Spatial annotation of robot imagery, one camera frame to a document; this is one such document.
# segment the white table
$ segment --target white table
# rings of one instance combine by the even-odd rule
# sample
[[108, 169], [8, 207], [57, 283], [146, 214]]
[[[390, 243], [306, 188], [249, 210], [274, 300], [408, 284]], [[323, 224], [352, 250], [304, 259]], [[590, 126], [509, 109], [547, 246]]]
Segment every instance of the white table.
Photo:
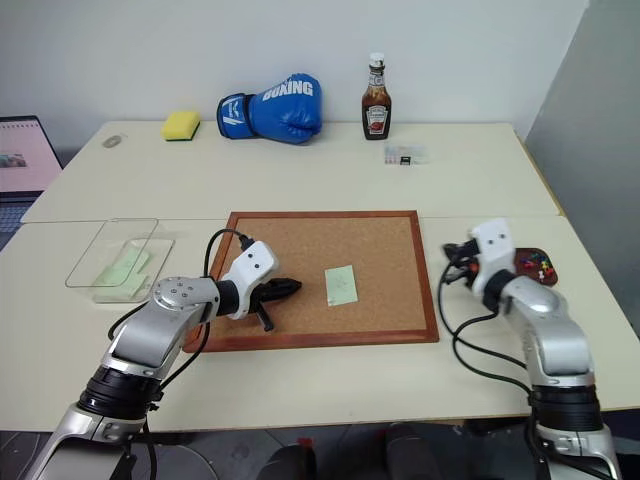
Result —
[[[508, 124], [394, 125], [389, 142], [426, 147], [426, 165], [384, 164], [384, 142], [327, 123], [305, 146], [228, 140], [203, 122], [165, 142], [161, 122], [110, 122], [24, 222], [115, 217], [226, 219], [236, 211], [417, 210], [420, 216], [557, 215]], [[121, 144], [106, 149], [111, 135]]]
[[[440, 245], [464, 240], [484, 218], [422, 218], [432, 290], [445, 260]], [[563, 217], [509, 219], [517, 245], [552, 257], [557, 289], [585, 330], [604, 409], [640, 406], [640, 346], [573, 229]], [[198, 275], [215, 220], [163, 221], [176, 240], [161, 276]], [[99, 224], [25, 225], [0, 252], [0, 429], [52, 430], [77, 400], [108, 345], [106, 332], [127, 307], [94, 305], [64, 280]], [[448, 287], [453, 324], [483, 312], [462, 286]], [[470, 329], [468, 338], [520, 356], [504, 320]], [[150, 424], [157, 430], [204, 430], [397, 419], [467, 418], [528, 412], [522, 393], [478, 377], [436, 344], [334, 347], [203, 354], [168, 388]], [[510, 365], [466, 354], [481, 368], [516, 375]]]

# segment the wooden frame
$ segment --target wooden frame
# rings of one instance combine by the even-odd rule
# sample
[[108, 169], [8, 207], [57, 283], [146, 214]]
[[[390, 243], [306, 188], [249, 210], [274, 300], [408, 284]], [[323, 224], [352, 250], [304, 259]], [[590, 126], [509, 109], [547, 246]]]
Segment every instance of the wooden frame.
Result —
[[[347, 333], [278, 334], [264, 336], [213, 337], [207, 341], [205, 351], [263, 350], [298, 347], [345, 346], [361, 344], [437, 342], [438, 328], [433, 308], [433, 299], [425, 263], [420, 223], [415, 210], [400, 211], [354, 211], [354, 212], [232, 212], [227, 228], [236, 228], [241, 219], [265, 218], [371, 218], [406, 217], [409, 219], [411, 238], [418, 273], [424, 329], [383, 330]], [[225, 263], [233, 235], [225, 233], [216, 253], [211, 274], [219, 278]], [[201, 342], [203, 327], [192, 330], [185, 342], [184, 350], [193, 352]]]

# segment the laptop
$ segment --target laptop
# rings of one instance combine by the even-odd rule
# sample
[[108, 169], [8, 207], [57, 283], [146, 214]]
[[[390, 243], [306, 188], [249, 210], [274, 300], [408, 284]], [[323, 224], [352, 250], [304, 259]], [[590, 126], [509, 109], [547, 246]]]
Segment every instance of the laptop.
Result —
[[62, 165], [35, 115], [0, 117], [0, 234], [13, 234]]

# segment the bottle cap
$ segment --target bottle cap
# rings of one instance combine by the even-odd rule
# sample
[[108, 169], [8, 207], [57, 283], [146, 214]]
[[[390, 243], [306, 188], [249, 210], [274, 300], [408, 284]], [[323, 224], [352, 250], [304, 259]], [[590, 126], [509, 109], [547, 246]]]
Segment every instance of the bottle cap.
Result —
[[369, 54], [369, 65], [372, 67], [384, 67], [384, 53], [375, 52]]

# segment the small plastic box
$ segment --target small plastic box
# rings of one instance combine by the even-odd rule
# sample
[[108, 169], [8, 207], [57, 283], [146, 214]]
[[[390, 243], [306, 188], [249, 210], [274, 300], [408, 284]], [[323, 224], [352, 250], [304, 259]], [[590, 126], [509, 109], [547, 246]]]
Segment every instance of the small plastic box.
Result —
[[65, 285], [96, 303], [138, 303], [149, 295], [173, 240], [155, 218], [114, 218], [102, 224]]

